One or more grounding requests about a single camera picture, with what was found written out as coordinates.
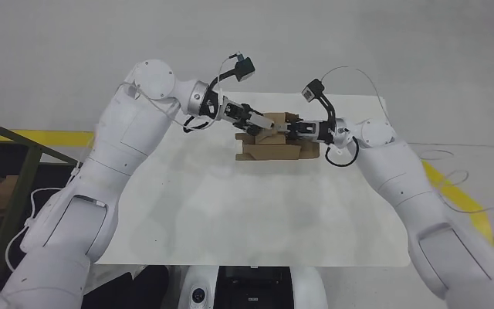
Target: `cardboard piece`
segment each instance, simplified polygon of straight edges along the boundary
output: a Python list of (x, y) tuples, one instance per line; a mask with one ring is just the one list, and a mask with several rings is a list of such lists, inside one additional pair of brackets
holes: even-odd
[(0, 182), (0, 210), (7, 208), (10, 196), (14, 192), (15, 183), (18, 176), (7, 176), (7, 178)]
[[(284, 124), (299, 117), (291, 113), (266, 113), (264, 116), (275, 124)], [(242, 153), (235, 156), (236, 161), (299, 160), (318, 158), (320, 155), (319, 143), (286, 140), (283, 132), (274, 129), (264, 130), (256, 137), (237, 133), (235, 139), (242, 141)]]

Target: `white table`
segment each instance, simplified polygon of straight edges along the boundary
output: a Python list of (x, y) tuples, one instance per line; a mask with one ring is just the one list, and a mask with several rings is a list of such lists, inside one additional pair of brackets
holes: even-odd
[[(261, 112), (326, 117), (298, 93), (226, 95)], [(338, 117), (384, 117), (376, 97), (329, 98)], [(333, 167), (325, 147), (315, 160), (235, 161), (237, 131), (224, 121), (190, 134), (173, 125), (127, 184), (99, 263), (408, 265), (404, 227), (357, 166)]]

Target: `yellow line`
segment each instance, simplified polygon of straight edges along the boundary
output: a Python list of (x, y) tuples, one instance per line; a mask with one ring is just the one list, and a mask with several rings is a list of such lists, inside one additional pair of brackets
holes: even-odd
[[(444, 175), (426, 161), (423, 161), (422, 164), (424, 165), (425, 173), (427, 174), (429, 181), (437, 188), (439, 183), (444, 180)], [(463, 211), (474, 212), (484, 209), (484, 207), (464, 193), (460, 188), (452, 185), (448, 180), (445, 182), (445, 185), (441, 187), (441, 194)], [(491, 245), (494, 245), (492, 227), (487, 212), (471, 213), (469, 216), (473, 226), (491, 243)]]
[[(45, 146), (86, 147), (93, 138), (93, 132), (85, 131), (12, 131)], [(8, 138), (0, 136), (0, 141), (8, 141)]]

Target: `green metal frame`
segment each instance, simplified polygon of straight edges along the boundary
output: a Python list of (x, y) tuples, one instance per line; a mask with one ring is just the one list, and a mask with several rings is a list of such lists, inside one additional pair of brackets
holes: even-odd
[(36, 143), (35, 141), (31, 141), (22, 135), (5, 129), (4, 127), (0, 127), (0, 136), (8, 138), (14, 143), (23, 144), (29, 148), (24, 163), (22, 164), (19, 178), (15, 183), (14, 191), (8, 201), (2, 226), (0, 226), (0, 276), (4, 276), (7, 265), (3, 253), (12, 237), (17, 234), (19, 226), (22, 224), (21, 220), (24, 206), (31, 194), (32, 183), (34, 182), (41, 156), (47, 154), (73, 166), (76, 165), (77, 161), (58, 151)]

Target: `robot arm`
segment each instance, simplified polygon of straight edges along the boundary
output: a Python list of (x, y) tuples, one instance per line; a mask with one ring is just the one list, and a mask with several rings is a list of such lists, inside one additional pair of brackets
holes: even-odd
[[(241, 79), (253, 73), (253, 66), (251, 72), (240, 67), (231, 75)], [(160, 60), (132, 69), (103, 112), (82, 168), (26, 222), (21, 249), (27, 254), (0, 293), (0, 308), (80, 307), (90, 264), (103, 255), (117, 228), (120, 195), (178, 110), (224, 119), (251, 134), (272, 125), (248, 105), (226, 97), (219, 106), (213, 86), (176, 80)]]
[(297, 120), (279, 129), (288, 138), (348, 147), (369, 185), (388, 201), (408, 232), (408, 252), (421, 279), (451, 309), (494, 305), (494, 249), (472, 226), (458, 226), (431, 187), (422, 163), (389, 122), (336, 118), (319, 80), (303, 91), (329, 105), (327, 121)]

